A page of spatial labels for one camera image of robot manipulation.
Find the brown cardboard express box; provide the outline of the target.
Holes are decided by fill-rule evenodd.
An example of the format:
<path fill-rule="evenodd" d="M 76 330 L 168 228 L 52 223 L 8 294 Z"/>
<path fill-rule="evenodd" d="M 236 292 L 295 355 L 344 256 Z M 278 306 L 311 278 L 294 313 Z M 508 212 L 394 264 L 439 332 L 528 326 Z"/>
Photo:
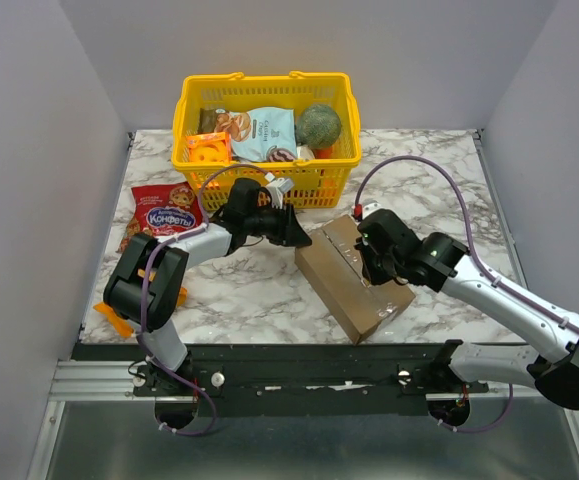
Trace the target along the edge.
<path fill-rule="evenodd" d="M 352 344 L 367 340 L 414 301 L 407 286 L 372 286 L 362 275 L 352 217 L 343 215 L 310 233 L 312 244 L 295 250 L 295 263 Z"/>

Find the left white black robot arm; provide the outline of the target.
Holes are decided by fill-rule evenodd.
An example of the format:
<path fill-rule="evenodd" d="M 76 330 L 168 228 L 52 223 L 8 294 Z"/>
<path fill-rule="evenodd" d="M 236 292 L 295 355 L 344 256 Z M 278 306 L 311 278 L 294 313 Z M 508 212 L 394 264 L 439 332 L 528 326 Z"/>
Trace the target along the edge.
<path fill-rule="evenodd" d="M 265 186 L 250 178 L 236 179 L 226 203 L 195 231 L 163 241 L 134 235 L 108 280 L 104 303 L 137 328 L 138 344 L 157 369 L 156 382 L 170 395 L 197 387 L 184 365 L 188 348 L 171 320 L 186 271 L 233 254 L 250 237 L 289 248 L 312 244 L 294 206 L 284 202 L 290 179 L 266 179 Z"/>

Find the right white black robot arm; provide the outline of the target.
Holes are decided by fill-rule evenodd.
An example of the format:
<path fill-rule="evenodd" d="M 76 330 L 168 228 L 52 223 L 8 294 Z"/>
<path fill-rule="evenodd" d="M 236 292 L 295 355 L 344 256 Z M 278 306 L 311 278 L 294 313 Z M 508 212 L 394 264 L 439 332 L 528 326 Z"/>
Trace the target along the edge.
<path fill-rule="evenodd" d="M 373 202 L 355 209 L 364 278 L 427 287 L 458 299 L 523 339 L 522 345 L 453 342 L 429 367 L 429 379 L 449 392 L 463 381 L 493 381 L 536 389 L 547 400 L 579 410 L 579 314 L 560 308 L 478 264 L 452 237 L 419 238 L 393 211 Z"/>

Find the yellow plastic shopping basket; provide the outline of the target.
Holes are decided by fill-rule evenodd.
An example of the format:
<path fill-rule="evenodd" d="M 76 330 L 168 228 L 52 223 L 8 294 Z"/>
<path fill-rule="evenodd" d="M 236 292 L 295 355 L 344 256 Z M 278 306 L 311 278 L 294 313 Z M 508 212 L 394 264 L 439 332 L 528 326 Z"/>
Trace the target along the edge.
<path fill-rule="evenodd" d="M 202 109 L 245 112 L 258 107 L 280 107 L 302 113 L 313 104 L 326 104 L 340 117 L 342 132 L 327 158 L 299 159 L 293 162 L 262 163 L 261 168 L 277 177 L 289 177 L 294 187 L 285 201 L 298 209 L 333 208 L 343 193 L 349 174 L 362 156 L 360 113 L 349 77 L 342 72 L 305 73 L 292 71 L 280 76 L 247 76 L 242 72 L 221 75 L 192 75 L 183 84 L 173 116 L 171 163 L 182 173 L 205 208 L 217 209 L 228 198 L 238 177 L 264 181 L 252 168 L 220 174 L 208 186 L 208 177 L 228 166 L 228 161 L 202 162 L 190 157 L 186 138 L 198 132 Z"/>

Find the light blue chips bag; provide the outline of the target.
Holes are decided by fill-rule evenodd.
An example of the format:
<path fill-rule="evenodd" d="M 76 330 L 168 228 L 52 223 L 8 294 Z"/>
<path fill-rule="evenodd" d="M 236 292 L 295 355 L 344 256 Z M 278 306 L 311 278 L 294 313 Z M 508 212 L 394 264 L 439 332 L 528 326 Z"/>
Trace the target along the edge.
<path fill-rule="evenodd" d="M 297 154 L 294 111 L 260 107 L 244 112 L 216 110 L 214 132 L 230 137 L 234 156 L 266 162 L 278 150 L 291 157 Z"/>

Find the green round melon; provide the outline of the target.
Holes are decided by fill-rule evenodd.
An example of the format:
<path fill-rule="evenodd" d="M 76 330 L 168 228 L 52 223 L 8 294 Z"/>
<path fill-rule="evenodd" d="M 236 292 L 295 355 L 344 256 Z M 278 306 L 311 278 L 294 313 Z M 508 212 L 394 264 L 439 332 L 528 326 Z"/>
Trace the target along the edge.
<path fill-rule="evenodd" d="M 295 125 L 298 143 L 311 149 L 333 146 L 342 132 L 339 115 L 329 105 L 313 104 L 298 117 Z"/>

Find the orange toy package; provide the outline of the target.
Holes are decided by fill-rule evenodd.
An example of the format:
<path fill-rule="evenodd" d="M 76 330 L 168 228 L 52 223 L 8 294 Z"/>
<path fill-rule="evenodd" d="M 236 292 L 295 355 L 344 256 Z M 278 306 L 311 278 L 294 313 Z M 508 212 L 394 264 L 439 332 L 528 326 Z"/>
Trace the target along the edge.
<path fill-rule="evenodd" d="M 213 132 L 186 137 L 191 162 L 230 163 L 232 161 L 231 138 L 226 132 Z"/>

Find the red candy bag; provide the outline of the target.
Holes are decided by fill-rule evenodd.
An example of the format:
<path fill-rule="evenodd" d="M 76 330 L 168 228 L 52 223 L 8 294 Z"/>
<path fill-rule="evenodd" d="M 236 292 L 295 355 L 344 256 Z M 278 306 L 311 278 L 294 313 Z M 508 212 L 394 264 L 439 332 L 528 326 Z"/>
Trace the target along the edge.
<path fill-rule="evenodd" d="M 122 253 L 138 233 L 171 237 L 206 223 L 195 191 L 188 182 L 141 185 L 131 188 L 134 212 L 117 252 Z"/>

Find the orange yellow snack bag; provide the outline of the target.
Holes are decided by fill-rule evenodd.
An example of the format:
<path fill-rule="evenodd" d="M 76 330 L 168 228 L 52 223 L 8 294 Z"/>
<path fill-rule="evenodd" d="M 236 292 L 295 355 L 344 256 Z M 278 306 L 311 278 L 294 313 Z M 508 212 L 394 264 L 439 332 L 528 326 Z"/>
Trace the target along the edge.
<path fill-rule="evenodd" d="M 188 291 L 186 288 L 181 287 L 179 290 L 176 307 L 182 306 L 187 299 Z M 106 321 L 116 330 L 116 332 L 123 338 L 133 338 L 136 335 L 136 328 L 132 327 L 128 320 L 119 317 L 113 309 L 105 304 L 104 302 L 99 302 L 93 306 L 93 309 L 102 314 Z"/>

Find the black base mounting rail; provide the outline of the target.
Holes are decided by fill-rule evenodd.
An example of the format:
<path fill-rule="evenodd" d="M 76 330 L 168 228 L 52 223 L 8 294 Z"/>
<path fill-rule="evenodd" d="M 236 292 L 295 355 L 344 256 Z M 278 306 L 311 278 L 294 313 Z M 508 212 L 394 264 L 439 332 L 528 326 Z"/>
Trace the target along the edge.
<path fill-rule="evenodd" d="M 133 393 L 176 426 L 212 417 L 424 416 L 451 398 L 466 411 L 465 395 L 488 387 L 450 373 L 457 345 L 195 344 L 178 371 L 184 383 L 142 365 Z"/>

